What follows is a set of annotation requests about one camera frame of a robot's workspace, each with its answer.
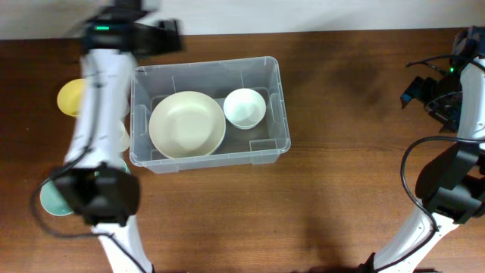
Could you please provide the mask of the cream bowl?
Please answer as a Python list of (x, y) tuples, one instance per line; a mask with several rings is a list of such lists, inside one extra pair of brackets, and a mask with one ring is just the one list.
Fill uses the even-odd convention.
[(212, 154), (222, 144), (226, 128), (219, 104), (195, 91), (174, 93), (162, 99), (149, 120), (150, 139), (167, 158)]

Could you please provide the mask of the yellow small bowl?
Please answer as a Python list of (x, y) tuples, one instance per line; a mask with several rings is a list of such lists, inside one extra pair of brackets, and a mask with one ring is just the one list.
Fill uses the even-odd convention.
[(78, 116), (84, 86), (84, 79), (75, 79), (61, 87), (57, 95), (57, 105), (62, 113), (71, 117)]

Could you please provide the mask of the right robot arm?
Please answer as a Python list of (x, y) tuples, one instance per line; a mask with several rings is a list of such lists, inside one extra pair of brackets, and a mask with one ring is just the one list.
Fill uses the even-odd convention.
[[(417, 99), (453, 136), (428, 136), (413, 142), (400, 166), (402, 186), (415, 207), (397, 235), (372, 253), (359, 272), (413, 272), (449, 232), (484, 214), (484, 55), (450, 55), (451, 67), (439, 81), (417, 77), (401, 96)], [(426, 142), (451, 146), (424, 166), (410, 190), (405, 167), (411, 151)]]

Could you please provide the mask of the light green small bowl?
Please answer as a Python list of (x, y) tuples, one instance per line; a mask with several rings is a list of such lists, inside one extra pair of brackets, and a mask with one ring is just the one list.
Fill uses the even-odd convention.
[(50, 215), (66, 216), (73, 213), (73, 210), (66, 203), (51, 181), (42, 187), (40, 192), (40, 202), (44, 210)]

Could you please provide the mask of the white small bowl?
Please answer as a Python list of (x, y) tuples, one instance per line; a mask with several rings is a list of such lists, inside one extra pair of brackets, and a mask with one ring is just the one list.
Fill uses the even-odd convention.
[(250, 130), (256, 127), (266, 113), (266, 102), (253, 89), (236, 89), (224, 100), (225, 118), (236, 128)]

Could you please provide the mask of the cream plastic cup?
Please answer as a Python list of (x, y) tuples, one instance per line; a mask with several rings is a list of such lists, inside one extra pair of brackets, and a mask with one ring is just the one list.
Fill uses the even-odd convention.
[(118, 123), (118, 127), (119, 127), (119, 133), (120, 133), (118, 151), (124, 152), (130, 147), (130, 135), (128, 134), (123, 121), (120, 121)]

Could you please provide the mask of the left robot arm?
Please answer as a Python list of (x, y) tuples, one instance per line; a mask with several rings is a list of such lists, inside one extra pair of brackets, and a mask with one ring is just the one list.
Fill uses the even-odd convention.
[(139, 180), (123, 170), (117, 132), (139, 56), (182, 49), (176, 20), (154, 26), (139, 19), (158, 1), (111, 1), (83, 23), (80, 37), (85, 88), (64, 166), (51, 180), (75, 215), (83, 218), (115, 272), (153, 272), (136, 223)]

